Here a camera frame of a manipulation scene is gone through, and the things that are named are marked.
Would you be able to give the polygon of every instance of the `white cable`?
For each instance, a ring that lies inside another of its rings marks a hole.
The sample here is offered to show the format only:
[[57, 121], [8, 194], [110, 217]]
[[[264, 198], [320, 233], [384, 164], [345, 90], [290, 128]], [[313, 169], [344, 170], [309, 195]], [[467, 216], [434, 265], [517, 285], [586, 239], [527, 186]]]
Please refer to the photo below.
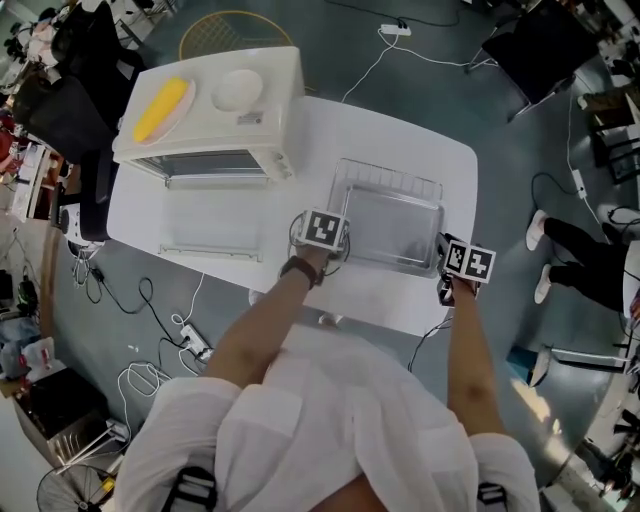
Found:
[[455, 66], [455, 67], [458, 67], [458, 68], [463, 68], [463, 67], [468, 66], [469, 64], [471, 64], [471, 62], [449, 62], [449, 61], [446, 61], [446, 60], [436, 60], [436, 59], [430, 59], [428, 57], [424, 57], [424, 56], [420, 55], [419, 53], [414, 52], [413, 50], [409, 50], [408, 48], [402, 48], [400, 46], [396, 46], [396, 43], [398, 42], [398, 36], [397, 35], [396, 35], [396, 40], [394, 41], [393, 45], [391, 45], [391, 44], [389, 44], [389, 41], [387, 41], [385, 39], [385, 37], [382, 35], [382, 31], [380, 29], [378, 29], [378, 36], [380, 36], [380, 39], [382, 39], [384, 41], [384, 44], [387, 45], [387, 50], [394, 49], [394, 50], [399, 50], [401, 52], [407, 52], [407, 53], [410, 53], [411, 55], [415, 55], [416, 57], [418, 57], [418, 58], [420, 58], [422, 60], [426, 60], [427, 62], [431, 62], [433, 64], [443, 64], [445, 66]]
[[189, 318], [191, 318], [191, 315], [193, 313], [193, 305], [196, 302], [196, 295], [198, 295], [198, 292], [200, 291], [200, 287], [202, 286], [202, 282], [203, 281], [204, 281], [204, 272], [200, 276], [200, 283], [198, 284], [198, 287], [196, 288], [196, 291], [194, 292], [193, 297], [191, 298], [191, 309], [189, 309], [189, 314], [187, 315], [186, 318], [182, 318], [182, 316], [180, 316], [178, 313], [172, 314], [171, 315], [171, 321], [174, 324], [179, 325], [181, 327], [184, 327], [184, 324], [187, 323], [187, 320], [189, 320]]
[[573, 110], [573, 87], [569, 87], [569, 121], [567, 122], [567, 165], [569, 166], [569, 170], [573, 172], [573, 167], [571, 167], [571, 159], [569, 158], [569, 154], [571, 153], [571, 111]]
[[178, 358], [180, 359], [180, 362], [182, 363], [182, 366], [184, 366], [187, 370], [189, 370], [191, 373], [193, 373], [196, 377], [198, 376], [198, 374], [196, 372], [194, 372], [191, 368], [189, 368], [187, 366], [187, 364], [184, 362], [184, 359], [182, 359], [182, 353], [186, 352], [187, 350], [189, 350], [190, 347], [185, 347], [185, 348], [181, 348], [178, 351]]
[[[152, 381], [147, 379], [144, 375], [142, 375], [140, 372], [135, 370], [134, 367], [145, 368], [149, 372], [151, 377], [155, 378], [155, 383], [153, 383]], [[131, 382], [131, 373], [137, 375], [140, 380], [142, 380], [147, 386], [149, 386], [151, 388], [151, 392], [145, 393], [144, 391], [140, 390], [140, 388], [134, 386], [133, 383]], [[148, 363], [148, 362], [131, 363], [129, 364], [128, 367], [126, 367], [124, 370], [120, 372], [120, 374], [118, 375], [118, 391], [120, 392], [120, 396], [122, 397], [122, 402], [124, 404], [124, 421], [125, 421], [125, 424], [127, 425], [127, 430], [129, 432], [129, 439], [127, 439], [127, 443], [121, 448], [121, 450], [129, 446], [129, 443], [131, 443], [131, 439], [133, 437], [131, 425], [129, 424], [129, 415], [127, 413], [127, 399], [124, 396], [124, 393], [122, 391], [122, 386], [120, 384], [120, 379], [125, 374], [127, 375], [127, 382], [129, 383], [129, 386], [131, 386], [131, 389], [133, 389], [138, 394], [147, 398], [154, 396], [158, 392], [162, 384], [171, 380], [171, 377], [169, 377], [160, 368], [158, 368], [153, 363]]]
[[[347, 96], [349, 96], [349, 94], [351, 94], [360, 85], [360, 83], [365, 78], [367, 78], [367, 76], [369, 76], [369, 73], [371, 73], [371, 70], [373, 68], [375, 68], [380, 63], [380, 61], [382, 60], [382, 57], [384, 56], [384, 54], [387, 53], [389, 50], [400, 50], [401, 52], [410, 53], [411, 55], [415, 55], [416, 57], [418, 57], [418, 58], [420, 58], [422, 60], [425, 60], [427, 62], [431, 62], [433, 64], [442, 64], [442, 65], [445, 65], [445, 66], [454, 66], [454, 67], [458, 67], [458, 68], [462, 68], [462, 67], [468, 66], [469, 64], [471, 64], [473, 62], [473, 59], [471, 61], [469, 61], [469, 62], [449, 62], [449, 61], [446, 61], [446, 60], [430, 59], [428, 57], [424, 57], [423, 55], [420, 55], [419, 53], [414, 52], [413, 50], [409, 50], [408, 48], [402, 48], [400, 46], [396, 46], [398, 44], [398, 38], [400, 36], [399, 34], [396, 34], [396, 38], [393, 41], [393, 43], [390, 43], [389, 41], [387, 41], [385, 39], [385, 37], [382, 35], [382, 29], [378, 29], [378, 36], [380, 37], [380, 39], [382, 39], [384, 41], [384, 44], [386, 44], [387, 47], [384, 50], [382, 50], [382, 53], [378, 57], [378, 60], [376, 60], [371, 65], [371, 67], [369, 69], [367, 69], [367, 72], [364, 75], [362, 75], [362, 78], [360, 78], [360, 80], [358, 80], [356, 82], [356, 84], [345, 93], [345, 95], [342, 97], [342, 101], [340, 103], [344, 103], [344, 100], [347, 99]], [[494, 62], [488, 62], [489, 60], [490, 59], [487, 59], [487, 61], [481, 62], [481, 63], [479, 63], [479, 65], [499, 67], [498, 64], [496, 64]]]
[[[378, 35], [379, 35], [380, 37], [382, 37], [382, 33], [380, 32], [380, 29], [378, 29]], [[360, 78], [360, 80], [358, 80], [358, 81], [356, 82], [356, 85], [354, 85], [351, 89], [349, 89], [346, 93], [344, 93], [344, 96], [342, 97], [342, 101], [341, 101], [340, 103], [344, 103], [344, 100], [346, 100], [346, 99], [347, 99], [347, 96], [349, 96], [349, 94], [351, 94], [351, 93], [352, 93], [352, 92], [353, 92], [353, 91], [354, 91], [354, 90], [355, 90], [355, 89], [360, 85], [360, 83], [361, 83], [365, 78], [367, 78], [367, 77], [369, 76], [369, 73], [371, 73], [371, 70], [372, 70], [373, 68], [375, 68], [375, 67], [380, 63], [380, 61], [382, 60], [382, 57], [384, 56], [384, 54], [385, 54], [385, 53], [387, 53], [389, 50], [392, 50], [393, 48], [395, 48], [395, 46], [396, 46], [396, 44], [397, 44], [397, 42], [398, 42], [398, 37], [400, 37], [400, 34], [396, 34], [396, 39], [395, 39], [395, 41], [393, 42], [393, 44], [389, 44], [389, 42], [388, 42], [384, 37], [382, 37], [382, 40], [383, 40], [383, 41], [384, 41], [384, 43], [387, 45], [387, 48], [385, 48], [384, 50], [382, 50], [382, 53], [381, 53], [381, 54], [380, 54], [380, 56], [378, 57], [378, 60], [376, 60], [376, 61], [371, 65], [371, 67], [370, 67], [369, 69], [367, 69], [367, 72], [366, 72], [364, 75], [362, 75], [362, 78]]]
[[589, 204], [589, 201], [587, 201], [587, 198], [585, 197], [582, 200], [584, 201], [584, 204], [587, 205], [587, 208], [589, 208], [589, 211], [591, 212], [591, 215], [593, 215], [593, 218], [596, 219], [596, 222], [598, 223], [598, 225], [600, 225], [600, 219], [596, 215], [596, 212], [593, 211], [593, 208], [591, 208], [591, 205]]
[[[572, 110], [573, 110], [573, 87], [570, 87], [569, 88], [569, 120], [567, 121], [567, 167], [569, 167], [569, 170], [573, 173], [573, 167], [571, 166], [571, 158], [570, 158], [570, 154], [571, 154], [571, 112], [572, 112]], [[599, 226], [600, 225], [600, 219], [596, 215], [596, 212], [593, 211], [593, 208], [591, 208], [591, 205], [589, 204], [589, 201], [587, 200], [587, 196], [584, 196], [582, 198], [582, 200], [584, 201], [584, 204], [587, 205], [587, 208], [589, 209], [589, 212], [591, 213], [591, 215], [593, 215], [593, 218], [595, 219], [596, 223]], [[607, 241], [607, 243], [609, 243], [609, 239], [607, 237], [605, 237], [605, 240]]]

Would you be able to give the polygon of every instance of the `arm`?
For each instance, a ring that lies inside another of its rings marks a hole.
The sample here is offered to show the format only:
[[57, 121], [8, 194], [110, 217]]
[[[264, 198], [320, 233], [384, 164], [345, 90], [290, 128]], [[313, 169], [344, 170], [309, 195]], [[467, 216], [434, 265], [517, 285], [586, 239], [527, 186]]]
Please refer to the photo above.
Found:
[[[322, 249], [304, 247], [300, 257], [319, 272], [328, 255]], [[241, 388], [262, 382], [308, 292], [305, 274], [297, 269], [287, 272], [224, 334], [202, 376], [218, 377]]]
[[491, 354], [475, 297], [469, 285], [457, 279], [453, 281], [453, 296], [456, 307], [449, 346], [447, 406], [469, 436], [505, 434], [496, 401]]

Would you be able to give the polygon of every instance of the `sleeve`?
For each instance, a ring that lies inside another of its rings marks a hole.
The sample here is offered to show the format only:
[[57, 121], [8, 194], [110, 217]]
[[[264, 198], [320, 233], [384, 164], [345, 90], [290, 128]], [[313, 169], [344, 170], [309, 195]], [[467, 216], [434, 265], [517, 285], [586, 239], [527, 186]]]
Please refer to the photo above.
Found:
[[182, 468], [194, 465], [213, 473], [218, 428], [241, 392], [209, 377], [164, 384], [118, 473], [116, 509], [161, 510]]
[[535, 473], [520, 443], [502, 434], [477, 434], [469, 440], [478, 461], [480, 484], [502, 486], [509, 512], [539, 512]]

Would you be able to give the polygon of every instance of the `office chair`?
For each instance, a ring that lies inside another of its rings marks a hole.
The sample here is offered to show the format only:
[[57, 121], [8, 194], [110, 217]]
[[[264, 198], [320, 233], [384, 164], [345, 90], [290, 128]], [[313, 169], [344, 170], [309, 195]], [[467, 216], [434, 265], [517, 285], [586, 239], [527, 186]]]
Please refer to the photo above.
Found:
[[117, 133], [105, 123], [83, 85], [73, 76], [50, 84], [31, 75], [15, 96], [13, 116], [27, 132], [75, 164], [87, 151], [111, 144]]
[[70, 218], [68, 214], [65, 216], [62, 207], [79, 204], [82, 238], [87, 242], [109, 240], [109, 205], [119, 167], [120, 165], [113, 161], [113, 150], [110, 146], [85, 153], [80, 163], [80, 192], [65, 194], [62, 183], [56, 185], [51, 200], [50, 224], [66, 235], [70, 227]]
[[53, 38], [51, 52], [60, 75], [77, 78], [109, 128], [117, 130], [145, 66], [120, 45], [109, 5], [102, 2], [94, 12], [77, 5]]
[[[570, 87], [574, 71], [598, 53], [591, 34], [556, 0], [541, 0], [518, 14], [513, 32], [494, 35], [512, 19], [496, 24], [466, 69], [493, 61], [520, 90], [527, 104], [509, 122]], [[483, 51], [489, 58], [477, 62]]]

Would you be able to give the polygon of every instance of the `black cable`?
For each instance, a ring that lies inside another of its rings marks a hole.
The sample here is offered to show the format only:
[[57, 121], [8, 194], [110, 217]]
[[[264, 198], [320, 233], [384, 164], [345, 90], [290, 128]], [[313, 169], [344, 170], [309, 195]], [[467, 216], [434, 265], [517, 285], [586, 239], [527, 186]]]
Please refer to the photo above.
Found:
[[413, 373], [413, 362], [416, 360], [416, 356], [418, 355], [418, 350], [420, 350], [420, 348], [422, 347], [422, 344], [424, 343], [424, 340], [426, 340], [431, 335], [431, 333], [434, 332], [434, 331], [444, 331], [446, 329], [449, 329], [451, 326], [450, 325], [444, 326], [444, 324], [446, 324], [447, 322], [449, 322], [451, 320], [453, 320], [453, 317], [445, 318], [438, 325], [436, 325], [435, 327], [432, 327], [431, 329], [429, 329], [427, 331], [427, 333], [422, 337], [422, 339], [418, 342], [418, 345], [416, 345], [416, 349], [413, 351], [413, 355], [411, 356], [411, 360], [409, 361], [409, 364], [407, 365], [407, 370], [409, 370], [409, 372]]
[[36, 283], [38, 285], [38, 289], [40, 289], [40, 281], [38, 281], [38, 278], [36, 277], [36, 271], [33, 269], [33, 265], [31, 264], [31, 261], [27, 257], [27, 251], [24, 249], [24, 245], [22, 245], [22, 242], [18, 238], [17, 233], [14, 233], [13, 236], [15, 237], [15, 241], [18, 244], [18, 247], [20, 247], [20, 250], [22, 251], [22, 257], [25, 263], [29, 266], [29, 269], [31, 270], [31, 277], [33, 279], [33, 282]]
[[624, 326], [624, 320], [623, 320], [623, 316], [620, 316], [622, 313], [618, 313], [618, 321], [620, 324], [620, 330], [622, 331], [622, 334], [625, 335], [625, 337], [629, 338], [629, 343], [631, 343], [631, 340], [633, 341], [640, 341], [640, 338], [638, 338], [637, 336], [633, 336], [633, 330], [629, 329], [629, 332], [627, 332], [626, 327]]
[[[158, 368], [162, 369], [162, 356], [160, 354], [160, 345], [162, 344], [163, 341], [166, 341], [167, 343], [170, 343], [171, 345], [173, 345], [177, 349], [184, 348], [184, 341], [182, 342], [182, 344], [178, 344], [175, 341], [173, 341], [173, 338], [171, 337], [171, 334], [169, 334], [169, 331], [167, 331], [167, 329], [164, 326], [164, 324], [160, 321], [160, 318], [158, 317], [158, 314], [156, 313], [155, 308], [151, 304], [151, 300], [153, 299], [153, 291], [154, 291], [153, 290], [153, 281], [151, 281], [151, 279], [149, 279], [148, 277], [143, 277], [143, 278], [140, 279], [140, 281], [138, 281], [138, 293], [142, 297], [142, 303], [138, 307], [129, 310], [129, 309], [124, 308], [122, 306], [122, 304], [120, 304], [120, 301], [116, 298], [115, 294], [111, 291], [111, 289], [109, 288], [109, 286], [105, 282], [104, 274], [100, 271], [100, 269], [98, 269], [97, 267], [90, 267], [89, 268], [89, 275], [91, 275], [91, 277], [93, 277], [93, 279], [96, 281], [96, 283], [98, 284], [98, 290], [100, 291], [100, 296], [97, 299], [94, 299], [93, 297], [91, 297], [91, 294], [89, 293], [89, 283], [87, 283], [85, 285], [85, 292], [87, 294], [87, 298], [93, 304], [98, 304], [102, 300], [102, 296], [103, 296], [102, 288], [104, 287], [104, 289], [107, 291], [109, 296], [113, 299], [113, 302], [115, 302], [116, 306], [118, 306], [120, 311], [122, 311], [126, 315], [137, 315], [137, 314], [141, 313], [147, 307], [151, 310], [151, 313], [153, 314], [153, 318], [155, 318], [156, 322], [158, 323], [158, 325], [160, 326], [160, 328], [162, 329], [162, 331], [165, 334], [165, 336], [162, 336], [160, 338], [160, 340], [158, 341]], [[143, 289], [142, 289], [142, 284], [145, 283], [145, 282], [149, 283], [149, 293], [148, 293], [148, 295], [145, 294]]]
[[629, 222], [618, 222], [618, 221], [615, 221], [615, 220], [613, 220], [613, 216], [619, 210], [629, 210], [629, 211], [631, 211], [633, 213], [637, 213], [637, 214], [640, 214], [640, 210], [637, 210], [636, 208], [631, 208], [630, 206], [617, 206], [613, 210], [611, 210], [609, 213], [607, 213], [607, 218], [609, 219], [609, 223], [610, 224], [613, 224], [614, 226], [624, 226], [622, 228], [622, 231], [620, 231], [620, 238], [622, 238], [624, 236], [624, 234], [627, 232], [627, 230], [631, 226], [637, 226], [637, 225], [640, 224], [640, 218], [631, 220]]
[[455, 27], [456, 25], [458, 25], [460, 23], [460, 11], [466, 10], [463, 7], [457, 9], [456, 12], [455, 12], [455, 16], [456, 16], [455, 21], [452, 21], [452, 22], [449, 22], [449, 23], [435, 23], [433, 21], [425, 21], [425, 20], [421, 20], [419, 18], [410, 18], [408, 16], [392, 16], [391, 14], [387, 14], [387, 13], [380, 12], [380, 11], [374, 11], [373, 9], [364, 9], [362, 7], [357, 7], [355, 5], [343, 4], [341, 2], [336, 2], [335, 0], [324, 0], [324, 2], [327, 3], [327, 4], [331, 4], [331, 5], [336, 5], [338, 7], [345, 7], [346, 9], [352, 9], [354, 11], [366, 12], [368, 14], [373, 14], [375, 16], [380, 16], [382, 18], [387, 18], [387, 19], [390, 19], [390, 20], [394, 20], [396, 23], [398, 23], [398, 26], [401, 27], [401, 28], [407, 28], [407, 24], [406, 24], [407, 21], [413, 21], [415, 23], [421, 23], [422, 25], [426, 25], [428, 27], [437, 27], [437, 28]]
[[340, 263], [338, 268], [335, 268], [331, 272], [329, 272], [328, 274], [325, 274], [324, 275], [325, 277], [332, 276], [333, 274], [335, 274], [338, 270], [340, 270], [342, 268], [342, 265], [345, 264], [347, 262], [347, 260], [349, 259], [349, 254], [351, 254], [351, 238], [349, 237], [348, 233], [347, 233], [347, 238], [345, 240], [345, 244], [347, 245], [347, 248], [346, 248], [346, 253], [344, 255], [344, 259], [342, 260], [342, 262]]
[[[551, 174], [549, 174], [548, 172], [538, 172], [536, 174], [533, 175], [533, 178], [531, 178], [531, 202], [533, 203], [533, 207], [534, 207], [534, 211], [538, 211], [540, 210], [540, 207], [538, 206], [538, 202], [536, 201], [536, 195], [535, 195], [535, 184], [536, 184], [536, 180], [538, 178], [541, 178], [543, 176], [546, 176], [547, 178], [549, 178], [551, 181], [553, 181], [553, 183], [556, 184], [556, 186], [560, 189], [560, 191], [568, 196], [576, 196], [578, 195], [578, 191], [576, 190], [575, 192], [570, 192], [568, 191], [566, 188], [564, 188], [562, 185], [560, 185], [560, 182]], [[564, 261], [562, 258], [560, 258], [560, 256], [558, 256], [558, 253], [556, 251], [556, 244], [555, 242], [551, 241], [551, 250], [553, 251], [553, 255], [554, 257], [562, 264], [564, 265], [568, 265], [567, 261]]]

